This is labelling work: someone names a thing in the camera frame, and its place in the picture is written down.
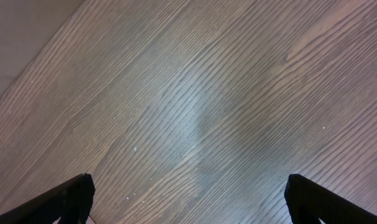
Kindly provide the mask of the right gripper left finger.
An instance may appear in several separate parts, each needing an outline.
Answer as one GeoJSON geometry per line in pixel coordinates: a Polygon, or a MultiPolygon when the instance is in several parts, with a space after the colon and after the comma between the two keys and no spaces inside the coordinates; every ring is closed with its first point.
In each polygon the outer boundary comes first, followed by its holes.
{"type": "Polygon", "coordinates": [[[90,174],[79,174],[0,215],[0,224],[86,223],[95,195],[90,174]]]}

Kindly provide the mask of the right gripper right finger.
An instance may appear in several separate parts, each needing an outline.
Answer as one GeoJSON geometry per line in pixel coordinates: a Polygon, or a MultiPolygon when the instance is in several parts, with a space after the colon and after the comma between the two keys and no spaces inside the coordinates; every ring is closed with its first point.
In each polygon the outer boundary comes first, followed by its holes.
{"type": "Polygon", "coordinates": [[[377,216],[300,174],[288,177],[284,198],[293,224],[377,224],[377,216]]]}

